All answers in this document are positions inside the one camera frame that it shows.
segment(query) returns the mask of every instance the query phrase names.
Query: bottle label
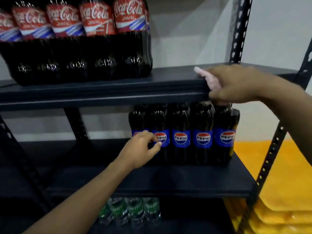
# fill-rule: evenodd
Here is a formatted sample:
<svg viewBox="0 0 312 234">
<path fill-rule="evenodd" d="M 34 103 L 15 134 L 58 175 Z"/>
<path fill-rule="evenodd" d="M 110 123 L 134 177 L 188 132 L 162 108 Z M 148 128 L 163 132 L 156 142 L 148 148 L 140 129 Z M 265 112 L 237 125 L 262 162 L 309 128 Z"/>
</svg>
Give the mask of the bottle label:
<svg viewBox="0 0 312 234">
<path fill-rule="evenodd" d="M 145 203 L 145 211 L 147 213 L 156 213 L 159 211 L 159 202 L 153 202 L 153 203 Z"/>
<path fill-rule="evenodd" d="M 120 217 L 123 215 L 123 213 L 126 211 L 127 209 L 127 204 L 125 201 L 123 201 L 121 204 L 119 205 L 112 205 L 111 206 L 111 211 L 114 215 L 114 217 Z"/>
<path fill-rule="evenodd" d="M 191 144 L 191 132 L 172 130 L 172 142 L 177 148 L 187 148 Z"/>
<path fill-rule="evenodd" d="M 128 211 L 131 216 L 137 215 L 144 210 L 142 201 L 137 202 L 135 205 L 128 205 Z"/>
<path fill-rule="evenodd" d="M 114 15 L 118 33 L 146 30 L 142 0 L 115 0 Z"/>
<path fill-rule="evenodd" d="M 234 146 L 236 130 L 225 130 L 221 128 L 213 129 L 214 143 L 221 147 L 232 147 Z"/>
<path fill-rule="evenodd" d="M 72 5 L 49 4 L 46 7 L 55 36 L 85 35 L 79 10 Z"/>
<path fill-rule="evenodd" d="M 137 133 L 140 133 L 142 132 L 143 130 L 131 130 L 131 133 L 132 133 L 132 137 L 134 137 Z"/>
<path fill-rule="evenodd" d="M 13 16 L 9 13 L 0 12 L 0 42 L 18 42 L 22 40 L 21 32 Z"/>
<path fill-rule="evenodd" d="M 150 26 L 149 26 L 149 11 L 145 9 L 145 22 L 147 27 L 147 33 L 150 34 Z"/>
<path fill-rule="evenodd" d="M 14 7 L 13 15 L 25 40 L 54 38 L 46 12 L 39 8 Z"/>
<path fill-rule="evenodd" d="M 156 137 L 158 138 L 158 141 L 162 142 L 162 145 L 161 145 L 162 147 L 166 147 L 170 144 L 169 129 L 163 130 L 163 131 L 152 130 L 152 133 L 156 135 Z"/>
<path fill-rule="evenodd" d="M 106 3 L 82 3 L 80 14 L 87 36 L 116 34 L 113 11 Z"/>
<path fill-rule="evenodd" d="M 105 217 L 108 211 L 109 211 L 109 207 L 108 207 L 108 204 L 106 204 L 99 212 L 99 218 Z"/>
<path fill-rule="evenodd" d="M 209 149 L 213 144 L 213 131 L 193 130 L 193 144 L 197 148 Z"/>
</svg>

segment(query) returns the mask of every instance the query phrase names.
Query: forearm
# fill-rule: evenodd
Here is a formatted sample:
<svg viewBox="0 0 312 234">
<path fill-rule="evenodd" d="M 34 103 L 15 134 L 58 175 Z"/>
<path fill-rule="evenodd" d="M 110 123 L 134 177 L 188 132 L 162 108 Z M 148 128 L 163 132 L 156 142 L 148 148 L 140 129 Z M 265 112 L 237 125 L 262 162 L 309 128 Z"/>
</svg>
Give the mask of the forearm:
<svg viewBox="0 0 312 234">
<path fill-rule="evenodd" d="M 85 234 L 109 197 L 131 172 L 116 159 L 102 173 L 53 209 L 24 234 Z"/>
<path fill-rule="evenodd" d="M 264 89 L 265 103 L 283 123 L 298 148 L 312 165 L 312 97 L 301 87 L 281 78 L 274 78 Z"/>
</svg>

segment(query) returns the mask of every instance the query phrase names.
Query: white wall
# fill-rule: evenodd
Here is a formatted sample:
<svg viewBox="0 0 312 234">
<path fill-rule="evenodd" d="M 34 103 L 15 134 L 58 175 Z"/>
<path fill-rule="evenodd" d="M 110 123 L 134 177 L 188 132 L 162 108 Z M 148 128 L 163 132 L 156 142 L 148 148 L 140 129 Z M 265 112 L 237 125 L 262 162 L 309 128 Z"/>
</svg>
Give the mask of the white wall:
<svg viewBox="0 0 312 234">
<path fill-rule="evenodd" d="M 154 67 L 225 61 L 232 0 L 147 0 Z M 242 62 L 300 68 L 312 37 L 312 0 L 253 0 Z M 10 78 L 0 59 L 0 78 Z M 312 94 L 312 85 L 307 91 Z M 241 111 L 236 140 L 271 139 L 278 120 L 258 102 Z M 128 107 L 82 108 L 91 139 L 130 137 Z M 18 141 L 75 139 L 60 110 L 2 112 Z"/>
</svg>

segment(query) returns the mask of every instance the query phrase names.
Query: shelving unit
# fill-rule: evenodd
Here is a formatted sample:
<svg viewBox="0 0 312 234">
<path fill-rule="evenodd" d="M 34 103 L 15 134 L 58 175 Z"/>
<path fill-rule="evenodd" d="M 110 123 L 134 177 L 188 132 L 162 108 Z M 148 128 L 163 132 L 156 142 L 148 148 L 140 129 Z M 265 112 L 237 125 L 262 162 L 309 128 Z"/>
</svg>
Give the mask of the shelving unit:
<svg viewBox="0 0 312 234">
<path fill-rule="evenodd" d="M 225 64 L 241 61 L 251 4 L 252 0 L 234 0 L 232 35 L 228 40 L 229 62 Z M 310 52 L 312 41 L 298 72 L 253 66 L 295 82 L 305 89 L 312 75 L 312 61 L 308 61 Z M 147 78 L 109 82 L 29 87 L 19 86 L 12 81 L 0 82 L 0 111 L 64 108 L 76 137 L 76 141 L 18 143 L 0 117 L 0 201 L 28 200 L 40 210 L 33 218 L 19 215 L 13 216 L 10 221 L 4 220 L 6 226 L 3 230 L 13 230 L 17 222 L 22 222 L 25 226 L 32 224 L 60 200 L 71 195 L 105 169 L 123 148 L 127 139 L 89 140 L 79 107 L 208 100 L 209 88 L 205 80 L 194 73 L 193 68 L 194 66 L 156 68 Z M 265 172 L 261 168 L 256 181 L 235 154 L 226 167 L 144 166 L 133 171 L 120 184 L 114 196 L 160 197 L 163 222 L 154 230 L 148 226 L 144 227 L 143 233 L 156 231 L 155 233 L 168 234 L 232 233 L 234 231 L 220 198 L 245 197 L 248 210 L 238 230 L 238 233 L 243 233 L 249 213 L 285 135 L 283 125 L 279 124 L 262 167 L 265 168 Z M 199 216 L 195 209 L 197 206 L 200 206 L 201 210 L 209 211 Z M 14 209 L 14 205 L 3 209 L 2 212 L 9 209 Z M 99 228 L 102 227 L 96 223 L 90 233 L 98 233 Z M 119 233 L 120 230 L 109 226 L 106 231 Z"/>
</svg>

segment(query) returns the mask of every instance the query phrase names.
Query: stack of yellow trays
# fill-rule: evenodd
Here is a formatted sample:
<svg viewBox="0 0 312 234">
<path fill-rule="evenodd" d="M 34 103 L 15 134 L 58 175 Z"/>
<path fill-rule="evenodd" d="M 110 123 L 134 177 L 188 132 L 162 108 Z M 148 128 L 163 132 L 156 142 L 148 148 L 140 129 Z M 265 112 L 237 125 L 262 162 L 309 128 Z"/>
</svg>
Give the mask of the stack of yellow trays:
<svg viewBox="0 0 312 234">
<path fill-rule="evenodd" d="M 266 152 L 267 142 L 238 142 L 235 151 L 256 179 Z M 246 208 L 243 198 L 225 198 L 237 230 Z M 312 166 L 293 141 L 285 141 L 250 215 L 245 234 L 312 234 Z"/>
</svg>

